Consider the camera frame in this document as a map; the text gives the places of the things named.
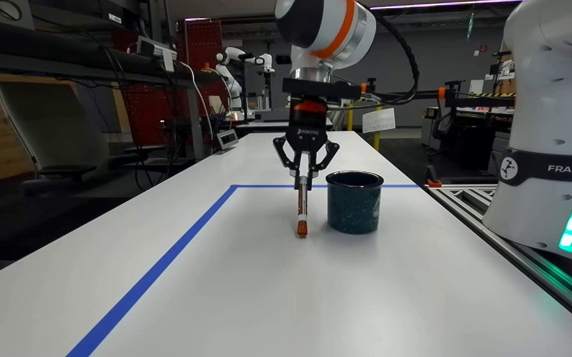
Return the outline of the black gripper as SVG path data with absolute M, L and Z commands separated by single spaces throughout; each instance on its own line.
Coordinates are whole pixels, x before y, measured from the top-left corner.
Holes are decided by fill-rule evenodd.
M 285 136 L 271 138 L 271 144 L 277 152 L 279 162 L 293 176 L 293 188 L 299 188 L 299 152 L 297 150 L 317 150 L 325 142 L 325 112 L 327 104 L 317 98 L 301 98 L 289 104 L 287 120 L 287 142 L 295 150 L 289 158 L 283 150 Z M 319 162 L 309 166 L 309 186 L 311 180 L 323 170 L 339 150 L 339 144 L 333 140 L 325 142 L 325 156 Z

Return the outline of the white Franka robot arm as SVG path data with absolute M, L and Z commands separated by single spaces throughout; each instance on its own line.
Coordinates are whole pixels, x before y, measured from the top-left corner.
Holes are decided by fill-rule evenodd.
M 500 237 L 572 259 L 572 0 L 512 0 L 502 27 L 494 88 L 476 106 L 512 110 L 498 186 L 482 223 Z M 331 98 L 357 98 L 361 85 L 331 73 L 369 51 L 383 19 L 359 0 L 273 0 L 273 19 L 291 45 L 289 124 L 275 138 L 279 160 L 303 180 L 323 168 L 313 160 L 327 142 L 323 114 Z

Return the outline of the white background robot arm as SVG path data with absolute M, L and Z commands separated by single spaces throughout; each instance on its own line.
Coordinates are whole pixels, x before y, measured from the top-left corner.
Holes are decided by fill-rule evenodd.
M 246 63 L 259 65 L 261 75 L 273 73 L 273 57 L 269 53 L 252 55 L 240 47 L 224 47 L 216 53 L 216 73 L 224 83 L 226 100 L 228 100 L 228 116 L 238 116 L 240 120 L 248 120 L 254 112 L 246 104 L 244 85 L 232 75 L 230 65 L 238 63 L 244 67 Z

